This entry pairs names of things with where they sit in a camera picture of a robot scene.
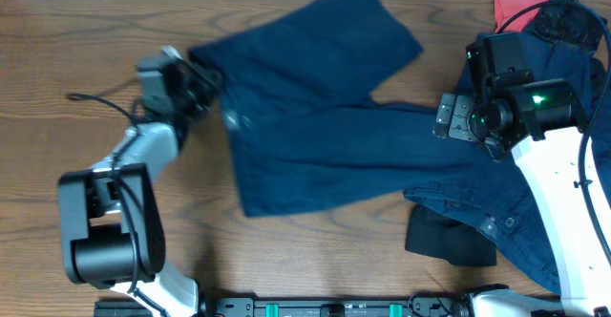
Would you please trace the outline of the navy blue shorts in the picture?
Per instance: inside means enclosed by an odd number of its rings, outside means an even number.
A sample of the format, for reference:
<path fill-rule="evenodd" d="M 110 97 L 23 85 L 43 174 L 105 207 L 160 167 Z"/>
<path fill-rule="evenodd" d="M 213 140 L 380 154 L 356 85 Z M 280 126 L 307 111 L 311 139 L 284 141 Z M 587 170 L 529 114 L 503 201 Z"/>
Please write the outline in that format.
<path fill-rule="evenodd" d="M 482 155 L 436 138 L 433 109 L 371 98 L 421 51 L 380 0 L 315 0 L 192 48 L 223 78 L 244 213 L 315 212 L 473 171 Z"/>

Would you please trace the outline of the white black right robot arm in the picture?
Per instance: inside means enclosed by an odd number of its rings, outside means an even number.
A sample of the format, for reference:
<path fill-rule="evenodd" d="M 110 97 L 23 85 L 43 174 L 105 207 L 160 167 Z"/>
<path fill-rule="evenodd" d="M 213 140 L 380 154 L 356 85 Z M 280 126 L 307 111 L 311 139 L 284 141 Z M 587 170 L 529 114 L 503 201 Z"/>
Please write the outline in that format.
<path fill-rule="evenodd" d="M 470 298 L 473 316 L 607 316 L 610 206 L 587 120 L 564 79 L 493 74 L 475 95 L 444 94 L 433 134 L 475 142 L 495 160 L 511 156 L 536 200 L 558 269 L 556 301 L 490 289 Z"/>

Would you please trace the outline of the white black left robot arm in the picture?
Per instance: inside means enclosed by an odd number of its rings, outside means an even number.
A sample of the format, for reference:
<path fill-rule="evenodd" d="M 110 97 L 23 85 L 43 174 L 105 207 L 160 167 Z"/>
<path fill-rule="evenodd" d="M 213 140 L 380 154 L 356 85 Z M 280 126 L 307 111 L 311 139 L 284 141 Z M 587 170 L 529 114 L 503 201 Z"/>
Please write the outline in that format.
<path fill-rule="evenodd" d="M 209 110 L 221 74 L 180 57 L 137 65 L 141 97 L 123 140 L 90 168 L 58 181 L 64 270 L 73 283 L 109 289 L 136 302 L 110 306 L 115 316 L 213 316 L 198 282 L 166 257 L 153 185 L 182 150 L 189 128 Z"/>

